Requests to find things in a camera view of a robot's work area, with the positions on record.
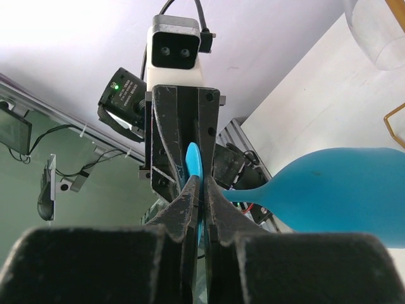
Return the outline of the cyan plastic wine glass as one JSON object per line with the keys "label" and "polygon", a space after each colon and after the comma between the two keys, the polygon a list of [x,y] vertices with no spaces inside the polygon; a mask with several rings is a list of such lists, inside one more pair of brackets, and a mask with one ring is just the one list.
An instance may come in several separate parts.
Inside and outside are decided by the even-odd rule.
{"label": "cyan plastic wine glass", "polygon": [[361,232],[404,247],[404,153],[396,149],[322,149],[256,189],[220,194],[262,206],[296,232]]}

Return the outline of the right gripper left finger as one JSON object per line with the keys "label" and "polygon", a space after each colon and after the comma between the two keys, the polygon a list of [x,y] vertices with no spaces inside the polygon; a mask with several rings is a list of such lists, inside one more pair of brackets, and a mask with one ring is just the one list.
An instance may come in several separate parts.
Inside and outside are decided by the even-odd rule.
{"label": "right gripper left finger", "polygon": [[1,270],[2,303],[192,303],[200,181],[150,223],[36,228]]}

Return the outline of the clear wine glass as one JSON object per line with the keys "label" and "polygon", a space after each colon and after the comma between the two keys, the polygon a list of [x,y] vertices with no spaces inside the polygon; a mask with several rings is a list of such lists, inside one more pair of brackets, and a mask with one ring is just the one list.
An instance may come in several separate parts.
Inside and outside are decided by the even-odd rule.
{"label": "clear wine glass", "polygon": [[380,70],[404,66],[404,1],[344,1],[354,40]]}

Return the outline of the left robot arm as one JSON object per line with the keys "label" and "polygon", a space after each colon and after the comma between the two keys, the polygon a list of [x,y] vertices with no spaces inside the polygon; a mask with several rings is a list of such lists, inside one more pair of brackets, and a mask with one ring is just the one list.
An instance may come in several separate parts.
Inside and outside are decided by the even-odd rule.
{"label": "left robot arm", "polygon": [[210,87],[153,86],[124,68],[108,82],[98,102],[99,120],[127,139],[145,144],[139,177],[172,202],[193,175],[187,150],[200,154],[202,178],[213,175],[216,129],[223,96]]}

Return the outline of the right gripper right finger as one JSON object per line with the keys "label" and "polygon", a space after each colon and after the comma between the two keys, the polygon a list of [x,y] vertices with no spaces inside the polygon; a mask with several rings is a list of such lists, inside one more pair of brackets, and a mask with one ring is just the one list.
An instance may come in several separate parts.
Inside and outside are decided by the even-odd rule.
{"label": "right gripper right finger", "polygon": [[204,180],[210,303],[403,303],[404,285],[369,234],[270,233]]}

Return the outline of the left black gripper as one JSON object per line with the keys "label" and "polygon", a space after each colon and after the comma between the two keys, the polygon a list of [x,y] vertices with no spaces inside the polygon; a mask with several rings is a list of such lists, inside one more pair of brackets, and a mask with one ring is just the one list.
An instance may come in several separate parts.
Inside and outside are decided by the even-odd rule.
{"label": "left black gripper", "polygon": [[186,152],[196,143],[204,176],[212,174],[221,93],[208,87],[155,85],[146,92],[145,164],[153,193],[172,202],[189,179]]}

